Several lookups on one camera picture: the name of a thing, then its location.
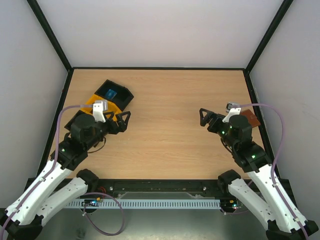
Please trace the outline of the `brown leather card holder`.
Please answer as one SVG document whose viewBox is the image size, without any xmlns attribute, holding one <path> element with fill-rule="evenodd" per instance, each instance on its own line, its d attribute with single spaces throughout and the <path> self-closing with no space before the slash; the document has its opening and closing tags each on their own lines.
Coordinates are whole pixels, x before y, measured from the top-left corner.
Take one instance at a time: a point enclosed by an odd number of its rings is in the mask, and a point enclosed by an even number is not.
<svg viewBox="0 0 320 240">
<path fill-rule="evenodd" d="M 257 116 L 250 109 L 241 111 L 240 115 L 245 116 L 247 118 L 252 128 L 259 127 L 261 125 Z"/>
</svg>

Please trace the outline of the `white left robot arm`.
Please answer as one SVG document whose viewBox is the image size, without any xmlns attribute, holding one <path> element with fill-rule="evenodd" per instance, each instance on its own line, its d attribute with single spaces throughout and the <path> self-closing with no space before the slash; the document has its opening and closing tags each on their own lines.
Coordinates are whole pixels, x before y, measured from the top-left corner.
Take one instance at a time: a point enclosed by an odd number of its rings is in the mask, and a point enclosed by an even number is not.
<svg viewBox="0 0 320 240">
<path fill-rule="evenodd" d="M 0 224 L 15 240 L 34 240 L 48 220 L 67 203 L 86 193 L 92 193 L 99 178 L 90 170 L 80 170 L 76 177 L 58 191 L 56 187 L 84 161 L 91 148 L 128 127 L 130 111 L 103 113 L 105 121 L 82 113 L 73 119 L 69 132 L 51 154 L 41 174 L 25 192 L 0 213 Z"/>
</svg>

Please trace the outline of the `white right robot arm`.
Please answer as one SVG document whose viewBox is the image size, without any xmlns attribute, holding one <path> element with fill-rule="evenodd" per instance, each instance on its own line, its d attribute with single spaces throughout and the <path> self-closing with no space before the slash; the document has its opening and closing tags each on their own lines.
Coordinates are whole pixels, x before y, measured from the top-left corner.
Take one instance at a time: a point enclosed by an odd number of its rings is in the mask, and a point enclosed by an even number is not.
<svg viewBox="0 0 320 240">
<path fill-rule="evenodd" d="M 269 240 L 307 240 L 319 230 L 298 210 L 282 186 L 265 150 L 253 141 L 248 118 L 241 108 L 230 108 L 227 115 L 207 109 L 199 110 L 200 125 L 218 134 L 222 145 L 235 163 L 249 176 L 260 191 L 255 193 L 233 169 L 218 177 L 218 191 L 232 195 L 257 218 Z"/>
</svg>

